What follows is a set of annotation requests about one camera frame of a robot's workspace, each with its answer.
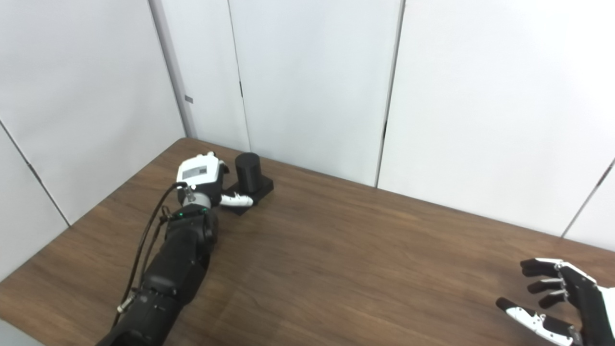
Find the white robotic hand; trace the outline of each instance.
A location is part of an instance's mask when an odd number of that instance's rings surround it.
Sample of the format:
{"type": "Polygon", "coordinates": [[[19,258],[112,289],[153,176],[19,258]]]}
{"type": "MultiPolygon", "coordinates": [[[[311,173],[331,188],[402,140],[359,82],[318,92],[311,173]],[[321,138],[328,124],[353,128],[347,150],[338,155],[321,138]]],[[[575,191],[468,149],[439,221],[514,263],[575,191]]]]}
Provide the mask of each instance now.
{"type": "Polygon", "coordinates": [[[182,205],[196,203],[205,207],[218,205],[231,207],[250,207],[253,200],[249,196],[228,196],[222,189],[223,177],[229,172],[224,161],[218,159],[213,151],[207,155],[197,155],[182,162],[177,172],[177,182],[185,182],[188,187],[180,195],[182,205]]]}
{"type": "Polygon", "coordinates": [[[506,298],[496,305],[515,321],[537,335],[560,346],[615,346],[615,291],[598,286],[596,281],[574,265],[560,259],[535,258],[521,262],[523,275],[548,276],[528,286],[530,293],[553,290],[538,305],[547,309],[569,302],[579,310],[581,331],[565,321],[520,307],[506,298]]]}

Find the black finger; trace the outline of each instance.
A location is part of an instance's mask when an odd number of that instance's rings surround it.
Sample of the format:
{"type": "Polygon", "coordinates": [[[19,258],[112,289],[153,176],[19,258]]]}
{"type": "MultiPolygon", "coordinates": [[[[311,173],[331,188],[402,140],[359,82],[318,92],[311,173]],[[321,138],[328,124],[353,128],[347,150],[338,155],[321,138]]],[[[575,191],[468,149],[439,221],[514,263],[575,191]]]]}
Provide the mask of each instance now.
{"type": "Polygon", "coordinates": [[[525,276],[549,276],[551,278],[558,277],[556,265],[561,260],[558,259],[528,259],[521,261],[522,273],[525,276]]]}
{"type": "Polygon", "coordinates": [[[557,278],[540,280],[535,283],[529,284],[528,291],[530,293],[536,294],[536,293],[544,292],[549,289],[560,290],[562,289],[562,286],[561,286],[562,282],[563,281],[561,279],[557,279],[557,278]]]}
{"type": "Polygon", "coordinates": [[[504,298],[504,297],[500,297],[496,300],[496,305],[504,312],[506,312],[506,310],[510,309],[510,308],[522,308],[524,309],[529,315],[533,316],[536,314],[536,311],[529,309],[529,308],[525,308],[525,307],[520,307],[519,305],[511,302],[510,300],[504,298]]]}
{"type": "Polygon", "coordinates": [[[548,309],[557,303],[562,303],[566,301],[566,291],[555,291],[546,295],[544,298],[538,301],[538,305],[540,305],[543,309],[548,309]]]}

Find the robot finger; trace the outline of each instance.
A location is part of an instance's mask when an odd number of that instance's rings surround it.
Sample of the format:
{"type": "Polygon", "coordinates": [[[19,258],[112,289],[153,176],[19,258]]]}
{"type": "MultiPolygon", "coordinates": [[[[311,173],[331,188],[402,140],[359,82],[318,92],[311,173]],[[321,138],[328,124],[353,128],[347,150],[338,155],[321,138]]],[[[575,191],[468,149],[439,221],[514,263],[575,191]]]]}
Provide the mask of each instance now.
{"type": "Polygon", "coordinates": [[[527,277],[544,275],[551,278],[558,278],[558,266],[563,262],[564,261],[560,259],[535,258],[521,261],[520,264],[523,275],[527,277]]]}
{"type": "Polygon", "coordinates": [[[539,315],[536,311],[521,307],[506,298],[499,298],[496,305],[515,321],[556,345],[582,345],[580,334],[566,321],[545,314],[539,315]]]}
{"type": "Polygon", "coordinates": [[[528,292],[532,294],[544,292],[550,289],[560,290],[563,289],[563,280],[560,278],[549,278],[531,283],[528,285],[528,292]]]}
{"type": "Polygon", "coordinates": [[[559,291],[553,291],[548,295],[544,296],[541,300],[538,301],[538,305],[540,305],[543,309],[548,309],[557,303],[563,303],[566,301],[567,293],[565,290],[561,289],[559,291]]]}

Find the black base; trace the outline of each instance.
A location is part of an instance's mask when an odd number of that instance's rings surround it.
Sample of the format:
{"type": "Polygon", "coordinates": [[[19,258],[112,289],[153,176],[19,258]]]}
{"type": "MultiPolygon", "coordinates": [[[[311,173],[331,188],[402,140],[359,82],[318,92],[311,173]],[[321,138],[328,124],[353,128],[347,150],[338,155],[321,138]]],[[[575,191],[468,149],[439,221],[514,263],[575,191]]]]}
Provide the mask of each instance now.
{"type": "MultiPolygon", "coordinates": [[[[238,193],[240,195],[246,195],[249,196],[252,201],[254,201],[254,204],[252,206],[255,206],[258,204],[258,202],[263,199],[265,196],[267,196],[269,194],[269,192],[273,191],[273,180],[265,177],[264,175],[262,175],[263,178],[263,188],[254,192],[254,193],[244,193],[239,191],[239,182],[233,184],[231,187],[229,187],[227,190],[225,190],[224,192],[226,192],[226,194],[231,195],[233,193],[238,193]]],[[[233,213],[237,214],[237,215],[243,215],[245,212],[248,211],[248,209],[250,209],[251,207],[229,207],[229,206],[223,206],[223,208],[228,209],[230,211],[232,211],[233,213]]]]}

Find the wall seam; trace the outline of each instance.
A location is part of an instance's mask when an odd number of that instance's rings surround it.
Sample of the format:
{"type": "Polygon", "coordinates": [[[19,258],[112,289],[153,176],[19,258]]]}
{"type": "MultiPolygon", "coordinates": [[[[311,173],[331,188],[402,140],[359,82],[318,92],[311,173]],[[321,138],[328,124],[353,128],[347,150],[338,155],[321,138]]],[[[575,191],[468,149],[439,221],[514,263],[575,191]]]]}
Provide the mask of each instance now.
{"type": "Polygon", "coordinates": [[[51,203],[54,204],[54,207],[56,208],[56,210],[58,211],[58,213],[60,213],[60,216],[62,216],[62,219],[64,220],[64,222],[66,223],[67,226],[71,226],[71,224],[68,222],[68,219],[66,218],[66,216],[64,215],[64,213],[62,212],[62,210],[60,209],[60,206],[58,205],[58,203],[56,203],[55,199],[51,196],[51,193],[49,193],[49,190],[47,189],[47,187],[45,186],[45,184],[43,184],[41,177],[38,175],[38,173],[36,172],[36,170],[34,169],[34,166],[32,166],[32,164],[30,164],[30,162],[28,161],[28,159],[26,158],[26,156],[23,154],[22,149],[17,145],[17,142],[15,141],[15,139],[13,138],[13,136],[10,134],[9,130],[6,128],[6,126],[4,125],[4,123],[2,122],[2,120],[0,120],[0,127],[2,127],[2,129],[4,130],[4,132],[6,133],[7,136],[9,136],[9,140],[11,141],[11,143],[13,143],[13,146],[17,149],[17,152],[19,152],[19,155],[22,157],[22,160],[26,163],[26,166],[28,166],[28,168],[30,169],[30,172],[32,172],[32,174],[34,175],[34,178],[36,178],[36,180],[39,182],[40,186],[42,187],[42,189],[45,191],[45,194],[47,194],[47,197],[49,197],[49,199],[51,200],[51,203]]]}
{"type": "Polygon", "coordinates": [[[232,22],[232,13],[231,13],[231,0],[226,0],[226,4],[229,8],[229,20],[231,21],[231,34],[232,34],[232,45],[235,49],[235,63],[237,64],[237,76],[239,77],[239,89],[241,91],[241,104],[244,108],[244,119],[245,119],[245,134],[248,137],[248,151],[252,151],[252,142],[250,141],[250,127],[248,126],[248,114],[245,111],[245,99],[244,99],[244,90],[241,83],[241,69],[239,68],[239,56],[237,56],[237,40],[235,40],[235,26],[232,22]]]}
{"type": "Polygon", "coordinates": [[[391,77],[389,78],[389,91],[387,93],[386,107],[384,109],[383,134],[380,139],[380,151],[378,152],[378,164],[376,166],[376,179],[374,187],[378,188],[380,180],[380,168],[382,166],[384,140],[386,136],[386,127],[389,121],[389,110],[391,109],[391,97],[393,94],[393,83],[395,81],[395,70],[397,69],[397,56],[399,54],[399,42],[402,37],[403,14],[406,11],[406,0],[401,0],[399,7],[399,17],[397,19],[397,32],[395,33],[395,47],[393,48],[393,61],[391,65],[391,77]]]}
{"type": "Polygon", "coordinates": [[[188,121],[188,112],[186,112],[185,104],[184,104],[184,91],[183,88],[180,87],[178,72],[175,71],[173,64],[171,63],[171,52],[169,49],[170,43],[167,42],[164,37],[164,33],[162,31],[162,23],[160,19],[160,12],[157,6],[154,3],[154,0],[148,0],[149,13],[152,16],[152,21],[154,22],[154,29],[156,30],[156,36],[158,37],[158,44],[160,44],[160,48],[162,51],[162,57],[164,59],[165,65],[167,65],[167,74],[169,75],[169,80],[171,82],[171,87],[173,88],[173,93],[175,94],[175,103],[177,104],[178,111],[180,112],[181,125],[184,128],[184,134],[186,137],[196,138],[196,133],[189,125],[188,121]]]}
{"type": "Polygon", "coordinates": [[[581,205],[577,213],[574,215],[573,219],[570,221],[570,223],[568,224],[564,232],[561,234],[560,238],[564,238],[566,234],[568,234],[568,231],[570,231],[570,228],[574,225],[575,221],[577,220],[577,218],[579,217],[583,209],[585,209],[585,207],[587,206],[587,203],[589,203],[593,195],[596,193],[596,191],[598,191],[598,188],[600,187],[602,182],[605,181],[606,176],[609,175],[609,173],[611,172],[611,169],[613,168],[614,164],[615,164],[615,158],[613,159],[613,161],[611,161],[611,164],[606,168],[604,173],[602,173],[602,176],[598,180],[598,183],[596,184],[596,186],[593,187],[592,192],[589,193],[589,196],[587,196],[587,198],[585,199],[585,201],[583,202],[583,204],[581,205]]]}

